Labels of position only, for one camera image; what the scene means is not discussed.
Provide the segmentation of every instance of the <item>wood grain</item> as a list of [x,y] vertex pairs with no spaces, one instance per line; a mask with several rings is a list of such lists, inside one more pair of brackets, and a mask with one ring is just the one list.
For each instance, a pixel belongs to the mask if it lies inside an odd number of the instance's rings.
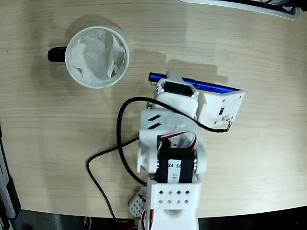
[[[121,104],[153,96],[150,71],[246,91],[231,131],[205,133],[208,171],[199,217],[307,205],[307,14],[297,21],[179,0],[3,0],[0,8],[0,122],[24,209],[110,217],[85,161],[115,144]],[[116,85],[78,85],[47,51],[92,25],[120,27],[131,63]],[[139,109],[123,123],[138,132]],[[137,144],[125,148],[132,168]],[[95,160],[95,177],[118,217],[138,184],[117,152]]]

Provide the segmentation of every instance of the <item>black object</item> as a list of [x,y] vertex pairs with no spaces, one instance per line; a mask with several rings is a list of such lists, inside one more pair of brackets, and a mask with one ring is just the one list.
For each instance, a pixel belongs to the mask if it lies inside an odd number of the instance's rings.
[[[170,148],[170,141],[164,140],[159,152],[159,169],[155,175],[158,183],[167,183],[168,170],[180,168],[180,175],[173,175],[174,179],[179,177],[179,183],[191,183],[194,167],[194,153],[190,148]],[[180,165],[173,165],[169,160],[181,160]]]
[[192,89],[188,85],[173,83],[169,81],[166,81],[164,83],[164,92],[175,93],[188,97],[191,97],[193,95]]
[[[126,145],[129,145],[129,144],[131,144],[131,143],[137,141],[138,139],[139,139],[139,136],[137,136],[137,137],[131,139],[130,141],[127,141],[126,143],[123,143],[122,146],[124,147],[124,146],[126,146]],[[92,160],[94,160],[95,158],[100,157],[100,156],[102,156],[102,155],[105,155],[105,154],[107,154],[107,153],[109,153],[109,152],[113,152],[113,151],[115,151],[115,150],[118,150],[118,147],[117,147],[117,146],[116,146],[116,147],[113,147],[113,148],[110,148],[110,149],[107,149],[107,150],[105,150],[105,151],[102,151],[102,152],[100,152],[100,153],[97,153],[97,154],[95,154],[94,156],[90,157],[90,158],[87,160],[87,162],[86,162],[86,169],[87,169],[87,172],[88,172],[88,174],[90,175],[92,181],[93,181],[94,184],[97,186],[98,190],[100,191],[100,193],[102,194],[102,196],[103,196],[104,199],[106,200],[107,206],[109,207],[109,210],[110,210],[110,213],[111,213],[113,219],[116,220],[117,222],[123,222],[123,221],[119,220],[119,219],[115,216],[115,214],[114,214],[114,212],[113,212],[113,209],[112,209],[112,206],[111,206],[111,204],[110,204],[109,199],[107,198],[107,196],[106,196],[104,190],[101,188],[101,186],[99,185],[99,183],[97,182],[97,180],[94,178],[94,176],[93,176],[93,174],[92,174],[92,172],[91,172],[91,169],[90,169],[90,163],[91,163]]]
[[65,62],[66,46],[54,47],[48,51],[48,61]]
[[[0,126],[0,151],[3,155],[3,161],[4,161],[4,164],[5,164],[7,176],[9,178],[9,181],[8,181],[8,184],[6,185],[6,188],[7,188],[7,191],[9,193],[10,200],[11,200],[11,203],[12,203],[12,207],[13,207],[14,212],[15,212],[14,218],[17,218],[17,216],[18,216],[18,214],[21,210],[21,205],[20,205],[20,202],[19,202],[19,199],[18,199],[18,195],[17,195],[16,189],[15,189],[13,179],[10,175],[9,168],[8,168],[8,165],[7,165],[7,162],[6,162],[3,143],[2,143],[1,138],[2,138],[2,131],[1,131],[1,126]],[[8,220],[10,218],[7,217],[5,206],[3,205],[2,202],[3,202],[3,200],[0,197],[0,218],[1,218],[1,221],[3,222],[2,229],[6,230],[6,229],[9,229],[9,227],[10,227],[10,224],[8,222]]]
[[300,0],[299,4],[302,11],[307,11],[307,0]]

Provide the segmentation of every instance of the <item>tissue paper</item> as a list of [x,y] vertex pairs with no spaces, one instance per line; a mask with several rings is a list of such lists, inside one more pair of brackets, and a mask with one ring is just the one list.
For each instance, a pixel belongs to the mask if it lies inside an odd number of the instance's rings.
[[80,69],[85,80],[103,82],[120,71],[125,56],[116,37],[106,31],[94,31],[81,37],[71,50],[71,63]]

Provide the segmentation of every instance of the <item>mug handle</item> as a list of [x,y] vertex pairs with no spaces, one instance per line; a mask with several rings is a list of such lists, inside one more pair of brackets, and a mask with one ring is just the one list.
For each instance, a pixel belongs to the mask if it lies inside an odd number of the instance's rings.
[[48,51],[48,61],[65,62],[65,52],[66,52],[66,46],[51,48]]

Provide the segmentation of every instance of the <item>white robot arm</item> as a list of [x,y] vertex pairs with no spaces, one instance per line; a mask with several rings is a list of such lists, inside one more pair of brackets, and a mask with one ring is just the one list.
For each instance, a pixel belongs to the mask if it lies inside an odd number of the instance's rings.
[[[199,229],[196,209],[201,194],[200,174],[206,171],[207,158],[203,130],[193,119],[210,128],[228,124],[229,129],[244,92],[228,87],[221,92],[210,89],[217,85],[209,83],[205,90],[198,90],[199,86],[194,85],[182,79],[179,72],[169,70],[156,86],[156,100],[187,116],[156,104],[141,111],[137,172],[144,169],[148,177],[142,193],[145,196],[141,197],[146,203],[140,205],[144,211],[139,230]],[[135,211],[135,200],[130,202],[131,211]]]

